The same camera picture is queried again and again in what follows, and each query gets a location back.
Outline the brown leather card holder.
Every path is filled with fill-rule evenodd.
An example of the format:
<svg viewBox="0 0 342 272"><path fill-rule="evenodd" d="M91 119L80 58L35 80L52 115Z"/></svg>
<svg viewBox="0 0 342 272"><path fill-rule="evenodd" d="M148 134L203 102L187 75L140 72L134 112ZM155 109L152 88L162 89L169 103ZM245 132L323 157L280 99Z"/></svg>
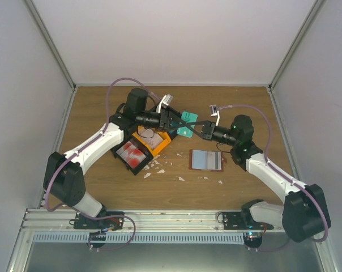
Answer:
<svg viewBox="0 0 342 272"><path fill-rule="evenodd" d="M189 169L197 171L224 171L224 156L221 151L189 151Z"/></svg>

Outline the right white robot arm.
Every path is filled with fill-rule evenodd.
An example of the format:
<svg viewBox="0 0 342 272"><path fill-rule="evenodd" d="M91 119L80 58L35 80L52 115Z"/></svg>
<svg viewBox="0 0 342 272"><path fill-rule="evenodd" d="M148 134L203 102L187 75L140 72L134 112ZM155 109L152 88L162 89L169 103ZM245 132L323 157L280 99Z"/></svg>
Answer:
<svg viewBox="0 0 342 272"><path fill-rule="evenodd" d="M202 127L197 133L200 138L231 146L234 163L260 179L282 202L248 202L240 216L243 227L252 230L267 223L282 228L297 243L306 239L321 243L327 239L331 220L322 188L317 184L306 185L273 163L267 152L253 142L254 127L249 116L237 115L228 129L211 121L194 125Z"/></svg>

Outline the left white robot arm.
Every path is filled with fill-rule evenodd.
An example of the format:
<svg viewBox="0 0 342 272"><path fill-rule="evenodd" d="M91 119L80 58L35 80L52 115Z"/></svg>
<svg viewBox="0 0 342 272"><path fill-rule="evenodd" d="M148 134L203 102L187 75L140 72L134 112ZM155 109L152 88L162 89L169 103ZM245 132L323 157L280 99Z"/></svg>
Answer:
<svg viewBox="0 0 342 272"><path fill-rule="evenodd" d="M160 132L174 132L179 128L194 130L203 122L183 120L181 115L169 106L172 99L165 95L150 110L146 109L151 94L142 88L134 88L125 103L115 114L107 114L106 122L93 136L72 150L60 154L52 153L47 162L43 187L45 195L53 195L87 218L94 229L106 224L104 206L86 190L84 175L90 167L110 150L118 150L140 126Z"/></svg>

